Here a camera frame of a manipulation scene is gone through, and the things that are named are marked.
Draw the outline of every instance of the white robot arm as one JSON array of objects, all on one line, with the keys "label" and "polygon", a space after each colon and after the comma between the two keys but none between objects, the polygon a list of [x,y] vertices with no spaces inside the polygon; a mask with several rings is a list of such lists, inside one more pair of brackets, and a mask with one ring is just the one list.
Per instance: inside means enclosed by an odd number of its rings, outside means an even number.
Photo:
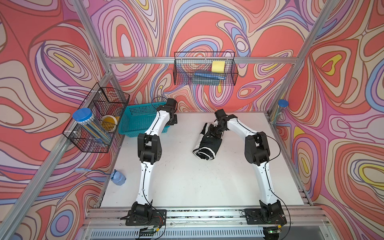
[{"label": "white robot arm", "polygon": [[223,131],[231,130],[245,142],[244,155],[255,169],[261,193],[259,202],[262,219],[271,222],[275,217],[282,216],[281,218],[286,222],[281,203],[274,194],[272,178],[269,172],[270,150],[266,134],[248,128],[235,115],[228,116],[223,109],[216,111],[215,116],[215,125],[209,128],[212,136],[220,136]]},{"label": "white robot arm", "polygon": [[161,158],[160,134],[166,125],[177,124],[176,106],[177,101],[168,98],[165,105],[157,108],[156,118],[148,130],[137,136],[137,155],[141,161],[141,177],[139,193],[131,209],[135,217],[143,220],[149,221],[152,217],[152,204],[149,204],[152,202],[149,184],[156,162]]},{"label": "white robot arm", "polygon": [[[250,128],[245,128],[244,126],[245,125],[242,122],[240,122],[240,120],[237,118],[232,118],[227,122],[227,128],[229,130],[235,132],[244,141],[247,141],[248,136],[252,137],[257,132]],[[272,194],[272,192],[275,192],[275,191],[273,189],[271,175],[269,173],[269,162],[267,161],[260,165],[252,164],[252,166],[256,172],[257,184],[259,186],[260,194],[261,194],[260,200],[265,204],[275,203],[278,199],[275,195]]]}]

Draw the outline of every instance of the blue cap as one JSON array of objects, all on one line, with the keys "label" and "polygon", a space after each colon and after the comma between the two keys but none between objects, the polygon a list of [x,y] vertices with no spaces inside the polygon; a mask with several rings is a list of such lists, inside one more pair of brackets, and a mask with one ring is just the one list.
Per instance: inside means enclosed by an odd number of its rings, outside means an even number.
[{"label": "blue cap", "polygon": [[280,99],[279,102],[278,102],[279,106],[282,107],[282,108],[286,108],[288,107],[288,101],[287,100],[284,100],[284,99]]},{"label": "blue cap", "polygon": [[83,122],[92,117],[93,113],[89,108],[80,108],[72,114],[73,119],[76,122]]}]

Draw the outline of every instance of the black wire basket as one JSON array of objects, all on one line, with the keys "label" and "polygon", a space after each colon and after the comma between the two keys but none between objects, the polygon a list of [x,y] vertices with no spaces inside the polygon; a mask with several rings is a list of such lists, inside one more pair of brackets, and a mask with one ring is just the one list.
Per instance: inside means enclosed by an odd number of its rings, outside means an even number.
[{"label": "black wire basket", "polygon": [[[175,85],[234,86],[238,77],[235,52],[175,52]],[[214,61],[224,62],[223,72],[212,72]]]},{"label": "black wire basket", "polygon": [[[73,130],[68,131],[67,128],[69,124],[74,121],[73,119],[65,127],[65,130],[63,131],[64,136],[66,136],[82,152],[107,153],[113,142],[121,117],[128,105],[129,97],[128,93],[121,90],[103,87],[99,88],[88,105],[88,108],[91,109],[95,118],[99,120],[105,129],[108,129],[107,133],[111,137],[111,142],[109,144],[103,144],[96,141],[80,124],[76,124]],[[117,124],[101,120],[101,118],[106,115],[111,115],[116,118],[118,117]]]}]

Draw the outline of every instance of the clear plastic container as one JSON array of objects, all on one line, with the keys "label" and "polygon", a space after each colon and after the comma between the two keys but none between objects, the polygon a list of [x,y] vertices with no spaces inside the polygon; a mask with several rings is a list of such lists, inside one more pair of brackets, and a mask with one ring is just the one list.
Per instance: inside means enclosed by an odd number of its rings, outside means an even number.
[{"label": "clear plastic container", "polygon": [[101,126],[99,120],[89,108],[80,108],[72,115],[73,119],[80,124],[96,142],[102,145],[109,145],[111,137],[108,132]]}]

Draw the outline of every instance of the teal plastic basket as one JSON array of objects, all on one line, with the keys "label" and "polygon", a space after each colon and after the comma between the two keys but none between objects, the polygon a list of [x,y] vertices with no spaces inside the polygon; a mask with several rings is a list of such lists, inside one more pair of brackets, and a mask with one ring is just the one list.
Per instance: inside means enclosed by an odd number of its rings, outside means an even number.
[{"label": "teal plastic basket", "polygon": [[[156,117],[155,108],[165,104],[166,102],[158,102],[127,106],[120,121],[119,133],[128,137],[137,137],[139,133],[145,133]],[[162,132],[167,132],[168,128],[169,126],[165,126]]]}]

